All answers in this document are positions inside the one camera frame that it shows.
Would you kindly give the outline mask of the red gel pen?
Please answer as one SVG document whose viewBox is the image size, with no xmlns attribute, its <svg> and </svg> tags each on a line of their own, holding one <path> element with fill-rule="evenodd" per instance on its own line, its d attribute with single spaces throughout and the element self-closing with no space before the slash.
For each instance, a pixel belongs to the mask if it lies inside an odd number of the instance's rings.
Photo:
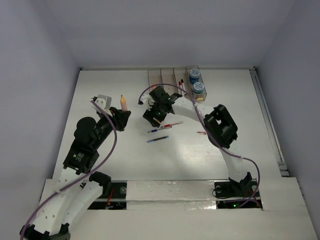
<svg viewBox="0 0 320 240">
<path fill-rule="evenodd" d="M 180 124 L 183 124 L 183 123 L 184 123 L 183 121 L 179 121 L 179 122 L 176 122 L 176 123 L 165 124 L 165 125 L 161 126 L 160 129 L 171 128 L 173 126 L 180 125 Z"/>
</svg>

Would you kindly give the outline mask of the blue tape roll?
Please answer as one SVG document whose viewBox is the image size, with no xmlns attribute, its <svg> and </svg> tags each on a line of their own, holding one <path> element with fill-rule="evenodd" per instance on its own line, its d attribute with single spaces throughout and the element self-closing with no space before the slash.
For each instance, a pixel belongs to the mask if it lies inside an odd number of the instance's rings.
<svg viewBox="0 0 320 240">
<path fill-rule="evenodd" d="M 189 81 L 191 84 L 194 84 L 196 82 L 199 81 L 199 78 L 201 76 L 201 72 L 199 69 L 197 68 L 192 68 L 190 71 L 189 71 Z"/>
<path fill-rule="evenodd" d="M 192 86 L 192 91 L 195 93 L 195 94 L 202 94 L 205 90 L 205 86 L 202 82 L 195 82 Z"/>
</svg>

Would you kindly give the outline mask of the red capped white marker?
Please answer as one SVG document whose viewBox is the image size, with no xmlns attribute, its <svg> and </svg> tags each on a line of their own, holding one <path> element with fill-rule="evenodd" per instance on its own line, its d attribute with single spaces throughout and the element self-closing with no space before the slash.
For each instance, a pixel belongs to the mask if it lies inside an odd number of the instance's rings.
<svg viewBox="0 0 320 240">
<path fill-rule="evenodd" d="M 180 90 L 183 90 L 181 81 L 178 82 L 178 86 L 179 86 Z"/>
</svg>

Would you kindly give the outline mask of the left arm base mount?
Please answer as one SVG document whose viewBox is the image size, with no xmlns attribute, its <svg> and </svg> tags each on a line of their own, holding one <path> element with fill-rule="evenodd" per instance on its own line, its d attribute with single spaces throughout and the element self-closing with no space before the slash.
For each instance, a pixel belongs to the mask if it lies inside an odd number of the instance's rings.
<svg viewBox="0 0 320 240">
<path fill-rule="evenodd" d="M 126 210 L 127 181 L 112 181 L 110 190 L 98 197 L 88 210 Z"/>
</svg>

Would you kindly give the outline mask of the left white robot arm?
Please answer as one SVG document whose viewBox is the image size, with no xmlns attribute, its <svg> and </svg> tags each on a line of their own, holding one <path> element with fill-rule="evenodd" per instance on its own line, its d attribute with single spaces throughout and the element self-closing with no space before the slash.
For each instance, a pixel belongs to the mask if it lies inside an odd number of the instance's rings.
<svg viewBox="0 0 320 240">
<path fill-rule="evenodd" d="M 55 189 L 22 227 L 22 240 L 69 240 L 88 207 L 112 193 L 111 177 L 95 166 L 98 149 L 111 133 L 124 131 L 131 112 L 111 107 L 97 114 L 99 121 L 83 117 L 77 122 Z"/>
</svg>

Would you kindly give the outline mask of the black capped white marker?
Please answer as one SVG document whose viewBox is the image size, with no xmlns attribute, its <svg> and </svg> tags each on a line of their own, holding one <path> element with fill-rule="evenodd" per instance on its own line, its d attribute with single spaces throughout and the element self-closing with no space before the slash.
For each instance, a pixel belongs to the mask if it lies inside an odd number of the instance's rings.
<svg viewBox="0 0 320 240">
<path fill-rule="evenodd" d="M 187 96 L 187 90 L 186 90 L 186 87 L 185 87 L 185 83 L 184 83 L 184 80 L 181 79 L 181 84 L 182 84 L 182 88 L 183 88 L 183 92 L 184 92 L 184 96 Z"/>
</svg>

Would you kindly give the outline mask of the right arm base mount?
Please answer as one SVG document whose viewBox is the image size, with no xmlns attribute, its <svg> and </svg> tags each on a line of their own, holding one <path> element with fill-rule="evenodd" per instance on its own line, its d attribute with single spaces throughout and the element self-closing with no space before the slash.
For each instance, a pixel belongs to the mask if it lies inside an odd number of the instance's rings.
<svg viewBox="0 0 320 240">
<path fill-rule="evenodd" d="M 254 179 L 250 182 L 248 187 L 244 190 L 233 189 L 230 181 L 215 181 L 211 194 L 217 199 L 218 209 L 237 209 L 240 205 L 241 209 L 262 209 L 262 201 L 260 192 L 257 191 L 252 198 L 254 191 L 257 187 L 257 181 Z"/>
</svg>

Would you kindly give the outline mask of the blue gel pen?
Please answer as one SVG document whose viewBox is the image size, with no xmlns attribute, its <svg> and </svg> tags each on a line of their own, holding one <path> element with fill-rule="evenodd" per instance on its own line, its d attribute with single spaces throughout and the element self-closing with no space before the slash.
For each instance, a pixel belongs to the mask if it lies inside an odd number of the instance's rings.
<svg viewBox="0 0 320 240">
<path fill-rule="evenodd" d="M 172 126 L 167 125 L 167 126 L 160 127 L 158 129 L 152 129 L 152 130 L 148 131 L 147 133 L 155 133 L 155 132 L 159 132 L 159 131 L 170 129 L 170 128 L 172 128 Z"/>
</svg>

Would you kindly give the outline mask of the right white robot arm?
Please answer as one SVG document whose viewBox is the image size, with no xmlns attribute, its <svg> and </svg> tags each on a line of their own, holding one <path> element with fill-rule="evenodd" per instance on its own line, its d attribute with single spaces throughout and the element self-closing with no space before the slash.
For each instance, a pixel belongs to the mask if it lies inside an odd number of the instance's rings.
<svg viewBox="0 0 320 240">
<path fill-rule="evenodd" d="M 238 153 L 236 140 L 238 127 L 227 108 L 196 103 L 191 97 L 179 93 L 169 95 L 163 84 L 146 94 L 141 93 L 138 104 L 146 106 L 143 118 L 158 128 L 167 116 L 174 114 L 198 121 L 207 133 L 209 141 L 217 147 L 225 161 L 230 190 L 235 196 L 243 196 L 249 189 L 252 175 L 246 170 L 243 158 Z"/>
</svg>

